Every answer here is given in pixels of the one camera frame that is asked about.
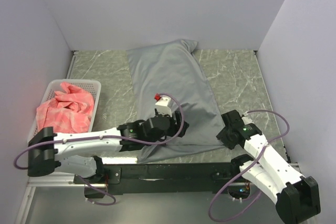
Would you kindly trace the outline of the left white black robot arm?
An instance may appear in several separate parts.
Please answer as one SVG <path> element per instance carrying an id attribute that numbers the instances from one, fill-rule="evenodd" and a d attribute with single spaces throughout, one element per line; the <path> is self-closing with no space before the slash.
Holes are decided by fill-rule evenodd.
<path id="1" fill-rule="evenodd" d="M 137 120 L 99 132 L 55 133 L 52 127 L 44 127 L 28 143 L 28 176 L 42 177 L 58 170 L 99 183 L 105 176 L 102 159 L 84 154 L 133 152 L 151 145 L 165 145 L 183 137 L 188 128 L 180 111 L 173 115 L 156 113 L 146 121 Z"/>

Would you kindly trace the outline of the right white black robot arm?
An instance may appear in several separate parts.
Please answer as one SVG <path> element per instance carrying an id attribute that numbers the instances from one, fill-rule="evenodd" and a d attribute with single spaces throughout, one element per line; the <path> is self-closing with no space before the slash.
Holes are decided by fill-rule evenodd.
<path id="1" fill-rule="evenodd" d="M 232 179 L 220 193 L 234 181 L 246 179 L 275 204 L 283 223 L 302 223 L 321 212 L 319 186 L 313 177 L 287 163 L 246 115 L 232 110 L 222 114 L 222 119 L 225 127 L 217 139 L 230 150 L 239 145 L 246 153 L 232 159 Z"/>

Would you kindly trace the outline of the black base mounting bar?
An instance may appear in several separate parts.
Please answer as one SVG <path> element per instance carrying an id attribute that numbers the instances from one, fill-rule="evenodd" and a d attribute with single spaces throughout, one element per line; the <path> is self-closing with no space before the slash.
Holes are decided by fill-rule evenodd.
<path id="1" fill-rule="evenodd" d="M 216 193 L 225 183 L 236 176 L 242 161 L 250 161 L 241 155 L 222 163 L 179 164 L 105 164 L 102 174 L 89 180 L 100 184 L 112 195 L 137 193 Z"/>

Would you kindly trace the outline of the white plastic basket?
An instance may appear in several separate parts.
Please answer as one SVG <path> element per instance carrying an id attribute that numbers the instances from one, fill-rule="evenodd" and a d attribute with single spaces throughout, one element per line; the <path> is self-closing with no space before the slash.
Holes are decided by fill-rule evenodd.
<path id="1" fill-rule="evenodd" d="M 58 80 L 53 80 L 52 82 L 49 83 L 47 86 L 47 89 L 44 93 L 44 96 L 41 100 L 40 104 L 43 104 L 46 101 L 49 101 L 50 99 L 55 97 L 55 92 L 63 92 L 65 93 L 65 90 L 61 87 L 61 83 L 67 82 L 69 84 L 75 85 L 77 87 L 82 88 L 83 90 L 89 92 L 94 101 L 94 106 L 93 106 L 93 112 L 92 116 L 90 119 L 90 124 L 88 125 L 88 128 L 86 130 L 87 132 L 91 132 L 93 128 L 93 123 L 95 120 L 96 116 L 96 111 L 100 99 L 100 93 L 101 93 L 101 83 L 97 80 L 89 80 L 89 79 L 58 79 Z"/>

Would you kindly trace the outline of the pink crumpled cloth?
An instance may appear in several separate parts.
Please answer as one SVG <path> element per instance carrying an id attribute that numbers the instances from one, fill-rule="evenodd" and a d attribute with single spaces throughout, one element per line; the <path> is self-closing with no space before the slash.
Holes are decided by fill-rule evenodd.
<path id="1" fill-rule="evenodd" d="M 37 130 L 52 127 L 56 133 L 88 132 L 95 106 L 92 94 L 65 81 L 60 87 L 61 91 L 36 109 Z"/>

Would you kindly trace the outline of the aluminium frame rail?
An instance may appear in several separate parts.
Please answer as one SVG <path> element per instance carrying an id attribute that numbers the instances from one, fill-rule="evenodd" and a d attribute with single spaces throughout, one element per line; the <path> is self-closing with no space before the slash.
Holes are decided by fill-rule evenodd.
<path id="1" fill-rule="evenodd" d="M 219 182 L 229 180 L 240 170 L 231 163 L 185 163 L 185 164 L 113 164 L 105 165 L 105 177 L 98 184 L 119 184 L 130 180 L 209 179 Z M 30 186 L 61 187 L 80 184 L 76 175 L 54 172 L 43 177 L 31 177 Z"/>

